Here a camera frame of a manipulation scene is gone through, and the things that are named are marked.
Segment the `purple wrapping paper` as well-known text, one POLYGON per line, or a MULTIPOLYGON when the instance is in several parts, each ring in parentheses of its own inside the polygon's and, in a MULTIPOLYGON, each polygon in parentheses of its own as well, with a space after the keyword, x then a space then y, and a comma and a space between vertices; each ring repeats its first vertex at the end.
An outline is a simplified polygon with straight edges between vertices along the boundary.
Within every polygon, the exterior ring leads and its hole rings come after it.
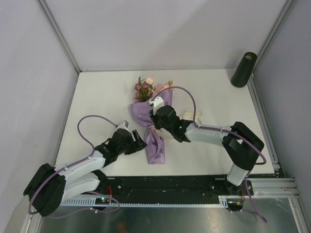
POLYGON ((144 142, 148 164, 165 164, 165 146, 163 133, 158 133, 150 119, 151 106, 146 102, 137 102, 130 105, 134 121, 146 129, 144 142))

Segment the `cream printed ribbon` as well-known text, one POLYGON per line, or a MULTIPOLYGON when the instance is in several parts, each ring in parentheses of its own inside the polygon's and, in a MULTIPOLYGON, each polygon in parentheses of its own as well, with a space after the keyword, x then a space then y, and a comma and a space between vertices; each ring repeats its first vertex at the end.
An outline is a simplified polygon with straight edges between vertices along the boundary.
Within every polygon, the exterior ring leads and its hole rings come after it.
MULTIPOLYGON (((201 124, 201 119, 200 117, 203 115, 203 113, 201 111, 197 112, 197 116, 195 117, 195 122, 197 124, 201 124)), ((194 110, 190 109, 190 110, 185 110, 182 113, 179 114, 179 118, 180 119, 185 119, 185 120, 193 120, 193 116, 194 116, 194 110)), ((173 140, 173 136, 165 129, 156 129, 155 126, 151 126, 151 131, 153 134, 155 134, 156 136, 161 137, 164 140, 173 140)))

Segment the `pink artificial flower bunch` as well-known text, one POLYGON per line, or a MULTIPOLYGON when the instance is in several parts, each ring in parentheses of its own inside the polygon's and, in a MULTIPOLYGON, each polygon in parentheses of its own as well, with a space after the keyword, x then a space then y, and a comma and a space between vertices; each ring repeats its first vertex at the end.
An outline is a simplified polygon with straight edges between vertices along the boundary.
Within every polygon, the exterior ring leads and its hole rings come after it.
POLYGON ((142 79, 139 76, 138 81, 134 85, 135 103, 146 102, 160 91, 171 87, 172 85, 173 80, 169 80, 167 84, 155 84, 154 78, 142 79))

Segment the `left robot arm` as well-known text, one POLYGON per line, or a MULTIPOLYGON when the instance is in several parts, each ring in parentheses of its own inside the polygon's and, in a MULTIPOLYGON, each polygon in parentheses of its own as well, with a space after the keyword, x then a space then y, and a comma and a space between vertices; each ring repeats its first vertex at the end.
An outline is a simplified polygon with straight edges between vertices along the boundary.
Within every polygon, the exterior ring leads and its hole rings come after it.
POLYGON ((61 202, 86 192, 102 194, 107 190, 107 176, 102 168, 120 155, 145 149, 147 144, 136 130, 117 129, 111 138, 92 149, 91 155, 60 167, 46 163, 39 167, 23 195, 41 216, 51 215, 61 202))

